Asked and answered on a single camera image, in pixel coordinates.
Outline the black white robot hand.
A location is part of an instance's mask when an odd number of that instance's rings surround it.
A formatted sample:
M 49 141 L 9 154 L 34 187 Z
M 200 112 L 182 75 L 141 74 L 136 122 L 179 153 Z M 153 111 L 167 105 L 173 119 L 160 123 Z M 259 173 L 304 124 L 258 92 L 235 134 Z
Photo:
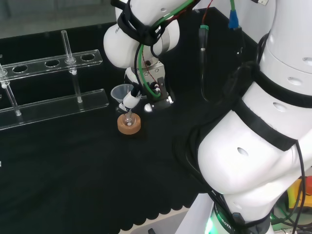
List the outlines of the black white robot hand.
M 126 69 L 125 80 L 127 81 L 125 85 L 132 85 L 133 88 L 122 99 L 118 107 L 124 112 L 129 112 L 139 104 L 141 99 L 148 98 L 148 95 L 143 91 L 143 86 L 139 84 L 133 68 Z M 165 91 L 165 95 L 161 95 L 160 100 L 148 100 L 148 103 L 144 106 L 144 111 L 147 113 L 166 109 L 174 103 L 175 96 L 169 83 L 163 77 L 159 80 L 159 88 Z

